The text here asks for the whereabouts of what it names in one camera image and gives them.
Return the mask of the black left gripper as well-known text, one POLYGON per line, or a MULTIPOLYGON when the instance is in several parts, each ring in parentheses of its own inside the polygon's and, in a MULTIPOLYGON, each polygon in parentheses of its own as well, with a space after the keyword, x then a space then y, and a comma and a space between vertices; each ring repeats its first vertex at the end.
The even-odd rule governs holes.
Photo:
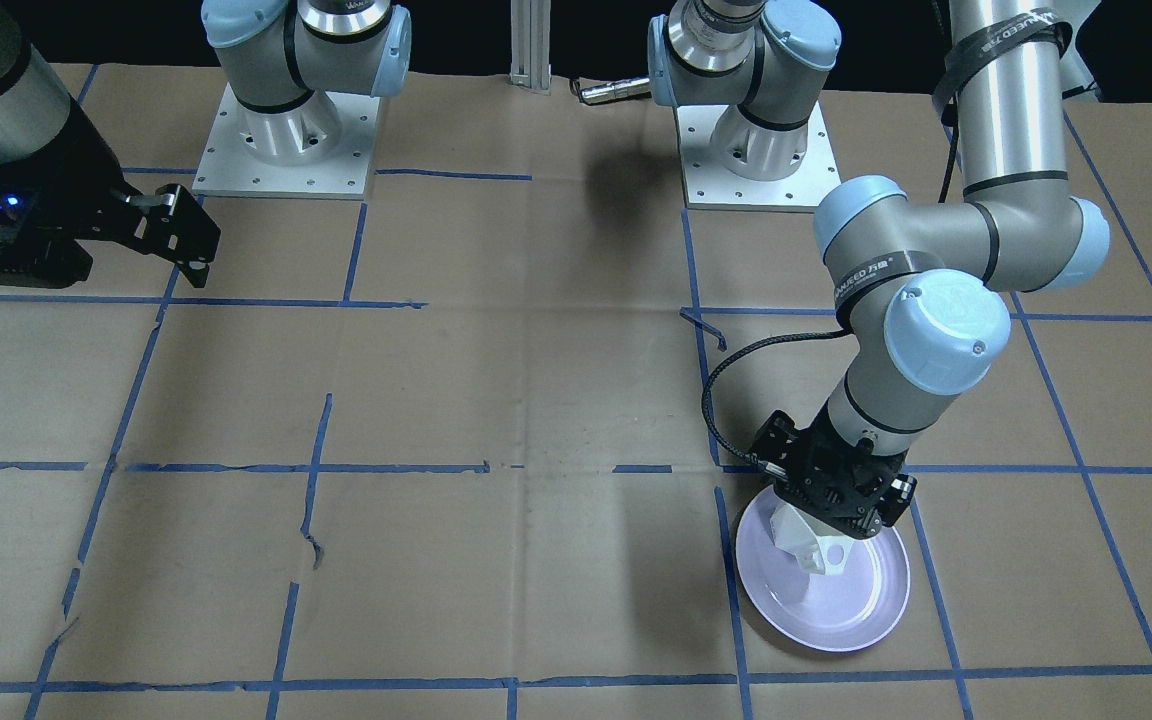
POLYGON ((838 532, 867 541, 893 526, 914 503, 916 478, 904 454, 879 456, 869 439, 850 445, 820 410, 806 429, 776 410, 764 420, 751 455, 774 495, 838 532))

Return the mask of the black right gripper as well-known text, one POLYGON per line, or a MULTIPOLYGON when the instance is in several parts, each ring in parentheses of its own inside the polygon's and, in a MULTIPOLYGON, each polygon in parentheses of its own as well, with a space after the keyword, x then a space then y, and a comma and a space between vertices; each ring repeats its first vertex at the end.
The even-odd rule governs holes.
POLYGON ((182 184, 141 194, 77 103, 59 135, 26 159, 0 164, 0 285, 63 290, 86 281, 81 240, 119 243, 170 262, 200 290, 220 228, 182 184))

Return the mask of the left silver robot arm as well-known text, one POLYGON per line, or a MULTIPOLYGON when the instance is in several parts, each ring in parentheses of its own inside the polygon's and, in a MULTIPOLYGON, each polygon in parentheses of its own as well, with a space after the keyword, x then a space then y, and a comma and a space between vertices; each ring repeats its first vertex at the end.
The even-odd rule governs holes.
MULTIPOLYGON (((914 500, 905 454, 1009 341, 1006 291, 1087 281, 1111 228, 1070 192, 1059 63, 1069 28, 1036 1, 952 1, 934 109, 956 120, 963 200, 916 204, 861 176, 814 209, 838 334, 859 351, 809 427, 765 420, 750 450, 776 497, 820 535, 859 539, 914 500)), ((649 26, 647 78, 668 108, 722 105, 717 147, 748 179, 794 169, 842 32, 812 1, 677 1, 649 26)))

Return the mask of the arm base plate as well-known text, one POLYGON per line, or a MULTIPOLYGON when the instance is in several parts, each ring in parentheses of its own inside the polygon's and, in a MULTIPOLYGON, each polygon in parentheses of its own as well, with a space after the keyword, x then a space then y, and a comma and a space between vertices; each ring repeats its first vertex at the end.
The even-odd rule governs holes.
POLYGON ((247 199, 365 200, 384 101, 316 92, 296 109, 262 114, 225 88, 192 184, 247 199))
POLYGON ((813 213, 840 184, 820 104, 808 123, 772 131, 735 105, 675 109, 687 209, 813 213))

